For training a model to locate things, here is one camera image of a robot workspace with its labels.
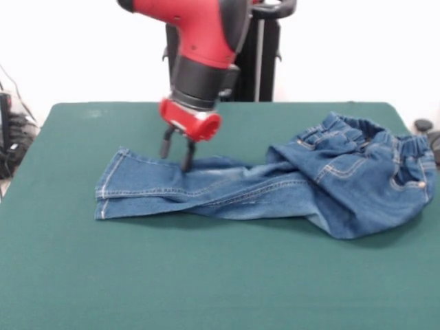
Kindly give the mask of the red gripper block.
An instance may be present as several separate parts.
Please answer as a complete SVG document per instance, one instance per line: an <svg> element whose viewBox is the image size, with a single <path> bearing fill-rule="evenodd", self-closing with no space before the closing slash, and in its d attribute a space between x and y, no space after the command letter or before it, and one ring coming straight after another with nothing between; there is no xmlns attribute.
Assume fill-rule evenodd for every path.
<svg viewBox="0 0 440 330"><path fill-rule="evenodd" d="M221 126L221 116L215 111L197 111L184 107L175 101L164 98L159 104L159 114L169 125L163 135L159 155L167 158L171 148L171 138L175 131L180 131L187 138L185 156L181 170L188 172L193 164L196 142L208 141L215 136Z"/></svg>

